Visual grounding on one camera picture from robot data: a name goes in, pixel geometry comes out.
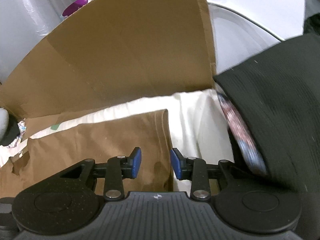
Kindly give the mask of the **brown t-shirt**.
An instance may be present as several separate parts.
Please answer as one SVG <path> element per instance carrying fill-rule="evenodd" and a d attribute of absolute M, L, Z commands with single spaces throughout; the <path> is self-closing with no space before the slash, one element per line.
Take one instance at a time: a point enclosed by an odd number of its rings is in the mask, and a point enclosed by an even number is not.
<path fill-rule="evenodd" d="M 168 111 L 122 119 L 79 124 L 39 139 L 30 139 L 27 152 L 1 167 L 1 197 L 15 197 L 22 190 L 84 159 L 105 163 L 119 155 L 142 150 L 136 179 L 125 179 L 125 192 L 173 190 L 169 150 L 172 147 Z"/>

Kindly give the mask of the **white patterned bed sheet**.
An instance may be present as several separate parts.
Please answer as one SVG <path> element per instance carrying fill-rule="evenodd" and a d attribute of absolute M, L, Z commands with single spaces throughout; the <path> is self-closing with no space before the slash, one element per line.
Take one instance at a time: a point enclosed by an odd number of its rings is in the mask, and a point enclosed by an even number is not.
<path fill-rule="evenodd" d="M 168 111 L 172 147 L 178 148 L 183 155 L 203 158 L 210 164 L 216 164 L 220 159 L 233 159 L 227 121 L 216 92 L 208 89 L 141 98 L 98 111 L 80 111 L 28 119 L 25 122 L 27 129 L 23 141 L 14 148 L 1 148 L 1 167 L 9 160 L 15 162 L 20 159 L 27 152 L 30 139 L 39 139 L 79 124 L 96 124 L 162 109 Z M 176 191 L 187 191 L 190 184 L 173 178 L 173 187 Z"/>

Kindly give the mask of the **colourful patterned cloth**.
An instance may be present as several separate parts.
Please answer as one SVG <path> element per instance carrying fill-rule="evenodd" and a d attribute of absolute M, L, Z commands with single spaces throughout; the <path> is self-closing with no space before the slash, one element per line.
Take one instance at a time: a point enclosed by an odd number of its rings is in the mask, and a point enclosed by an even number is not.
<path fill-rule="evenodd" d="M 18 144 L 20 144 L 22 142 L 23 136 L 26 132 L 26 124 L 25 124 L 25 120 L 21 120 L 18 122 L 18 129 L 19 129 L 19 134 L 17 135 L 17 137 L 7 146 L 7 148 L 14 148 L 16 147 Z"/>

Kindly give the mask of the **black knitted garment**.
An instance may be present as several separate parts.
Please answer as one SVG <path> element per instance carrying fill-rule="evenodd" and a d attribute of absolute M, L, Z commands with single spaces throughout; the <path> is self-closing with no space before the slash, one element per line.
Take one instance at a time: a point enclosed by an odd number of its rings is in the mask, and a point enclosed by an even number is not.
<path fill-rule="evenodd" d="M 217 75 L 268 173 L 299 192 L 319 191 L 319 37 L 295 37 Z"/>

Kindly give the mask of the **light blue neck pillow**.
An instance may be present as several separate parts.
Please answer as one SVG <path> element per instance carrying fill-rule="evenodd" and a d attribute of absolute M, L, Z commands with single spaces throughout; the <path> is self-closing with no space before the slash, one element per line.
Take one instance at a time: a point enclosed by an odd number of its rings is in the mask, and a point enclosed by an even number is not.
<path fill-rule="evenodd" d="M 6 134 L 7 128 L 9 124 L 9 113 L 4 108 L 0 108 L 0 140 Z"/>

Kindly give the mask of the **brown cardboard panel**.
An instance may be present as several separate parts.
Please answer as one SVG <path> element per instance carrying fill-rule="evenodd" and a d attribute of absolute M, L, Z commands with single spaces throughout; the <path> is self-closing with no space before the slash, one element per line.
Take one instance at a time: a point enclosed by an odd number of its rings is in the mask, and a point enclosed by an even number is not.
<path fill-rule="evenodd" d="M 18 118 L 212 88 L 207 0 L 93 0 L 43 38 L 1 85 Z"/>

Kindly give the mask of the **purple white detergent bag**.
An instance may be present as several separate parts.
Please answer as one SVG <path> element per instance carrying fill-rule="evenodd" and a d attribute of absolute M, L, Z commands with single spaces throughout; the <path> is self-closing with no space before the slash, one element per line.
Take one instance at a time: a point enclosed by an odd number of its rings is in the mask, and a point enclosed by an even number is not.
<path fill-rule="evenodd" d="M 88 0 L 76 0 L 72 4 L 70 4 L 63 12 L 62 16 L 67 17 L 79 10 L 81 7 L 86 5 L 88 3 Z"/>

